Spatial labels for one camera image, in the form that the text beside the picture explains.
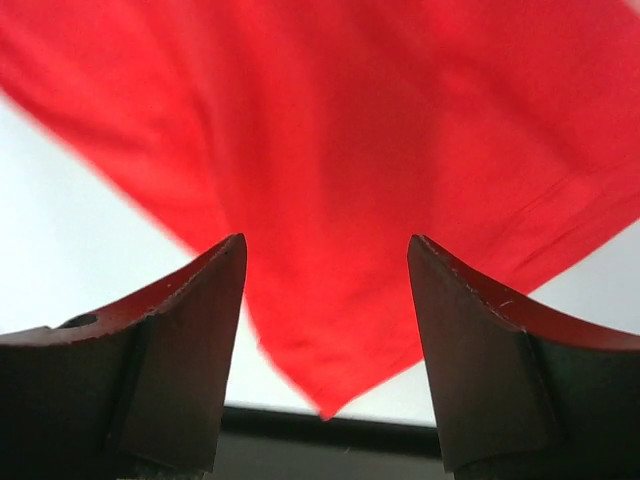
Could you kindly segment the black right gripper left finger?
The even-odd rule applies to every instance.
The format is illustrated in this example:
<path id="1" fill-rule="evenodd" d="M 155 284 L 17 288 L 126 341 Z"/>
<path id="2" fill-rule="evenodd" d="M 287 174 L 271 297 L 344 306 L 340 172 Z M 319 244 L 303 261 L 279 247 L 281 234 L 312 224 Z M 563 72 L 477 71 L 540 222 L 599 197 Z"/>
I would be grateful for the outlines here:
<path id="1" fill-rule="evenodd" d="M 246 278 L 241 234 L 126 297 L 1 338 L 5 479 L 213 470 Z"/>

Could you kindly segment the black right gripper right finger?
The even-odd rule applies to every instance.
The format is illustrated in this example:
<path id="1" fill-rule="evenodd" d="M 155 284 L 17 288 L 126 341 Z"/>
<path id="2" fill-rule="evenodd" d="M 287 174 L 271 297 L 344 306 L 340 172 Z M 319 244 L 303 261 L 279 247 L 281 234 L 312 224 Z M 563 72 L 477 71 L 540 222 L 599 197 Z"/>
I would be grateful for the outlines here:
<path id="1" fill-rule="evenodd" d="M 637 335 L 545 306 L 421 235 L 407 260 L 448 473 L 638 477 Z"/>

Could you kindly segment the red tank top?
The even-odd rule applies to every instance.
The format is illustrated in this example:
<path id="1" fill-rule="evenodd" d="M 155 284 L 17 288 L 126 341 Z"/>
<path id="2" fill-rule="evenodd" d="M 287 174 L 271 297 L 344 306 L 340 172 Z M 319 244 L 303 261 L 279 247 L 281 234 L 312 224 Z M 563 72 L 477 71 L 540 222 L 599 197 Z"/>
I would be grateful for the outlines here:
<path id="1" fill-rule="evenodd" d="M 324 418 L 422 357 L 423 234 L 529 293 L 639 217 L 625 1 L 5 1 L 1 89 L 195 251 Z"/>

